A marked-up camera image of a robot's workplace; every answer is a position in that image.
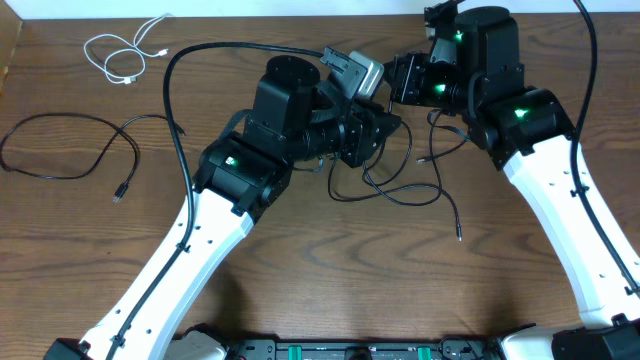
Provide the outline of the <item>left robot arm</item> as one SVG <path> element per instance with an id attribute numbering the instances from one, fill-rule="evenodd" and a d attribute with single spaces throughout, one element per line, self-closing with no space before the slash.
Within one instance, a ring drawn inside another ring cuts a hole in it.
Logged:
<path id="1" fill-rule="evenodd" d="M 132 285 L 80 339 L 50 359 L 159 359 L 204 285 L 287 188 L 299 161 L 333 154 L 357 168 L 400 124 L 373 98 L 385 67 L 360 53 L 274 47 L 253 106 L 237 112 L 186 172 L 174 224 Z"/>

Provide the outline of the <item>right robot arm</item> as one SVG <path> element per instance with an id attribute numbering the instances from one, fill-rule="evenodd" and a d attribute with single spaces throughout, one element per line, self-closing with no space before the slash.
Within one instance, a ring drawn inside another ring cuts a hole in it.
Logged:
<path id="1" fill-rule="evenodd" d="M 432 47 L 387 65 L 394 102 L 431 119 L 460 115 L 469 139 L 525 198 L 568 279 L 580 324 L 527 325 L 490 340 L 489 359 L 635 359 L 639 355 L 639 257 L 585 162 L 580 135 L 549 90 L 528 86 L 519 33 L 498 6 L 424 12 Z"/>

